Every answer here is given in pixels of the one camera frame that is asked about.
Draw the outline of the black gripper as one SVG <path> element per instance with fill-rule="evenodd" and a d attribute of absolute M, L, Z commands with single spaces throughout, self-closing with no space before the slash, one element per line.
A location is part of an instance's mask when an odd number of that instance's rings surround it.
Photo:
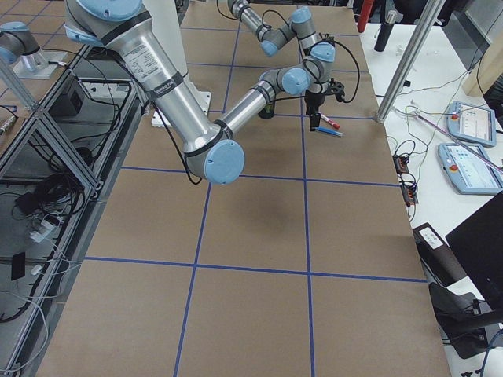
<path fill-rule="evenodd" d="M 324 102 L 324 93 L 305 92 L 306 115 L 308 115 L 310 119 L 310 132 L 316 131 L 319 127 L 321 120 L 319 108 Z"/>

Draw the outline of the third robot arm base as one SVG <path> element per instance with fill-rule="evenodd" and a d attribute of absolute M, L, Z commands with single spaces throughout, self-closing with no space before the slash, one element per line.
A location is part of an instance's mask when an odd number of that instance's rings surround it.
<path fill-rule="evenodd" d="M 21 59 L 27 70 L 37 72 L 47 66 L 42 49 L 28 26 L 21 21 L 1 25 L 1 59 L 13 64 Z"/>

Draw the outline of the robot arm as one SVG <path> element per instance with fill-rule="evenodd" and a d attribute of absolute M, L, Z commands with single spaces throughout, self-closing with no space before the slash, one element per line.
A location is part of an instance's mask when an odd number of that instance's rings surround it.
<path fill-rule="evenodd" d="M 227 2 L 229 11 L 243 23 L 260 43 L 263 52 L 272 57 L 293 39 L 297 39 L 304 53 L 321 41 L 316 32 L 312 13 L 307 6 L 296 9 L 283 20 L 280 27 L 274 28 L 265 21 L 265 14 L 260 16 L 249 1 L 233 0 Z"/>
<path fill-rule="evenodd" d="M 295 10 L 274 30 L 247 1 L 230 1 L 229 11 L 255 33 L 262 50 L 273 56 L 293 39 L 302 46 L 300 64 L 264 72 L 260 80 L 224 116 L 210 121 L 152 31 L 152 17 L 140 1 L 67 1 L 67 36 L 118 53 L 145 94 L 183 141 L 187 170 L 213 184 L 228 185 L 241 174 L 243 148 L 234 134 L 281 92 L 302 94 L 313 126 L 329 93 L 336 48 L 315 31 L 308 7 Z"/>

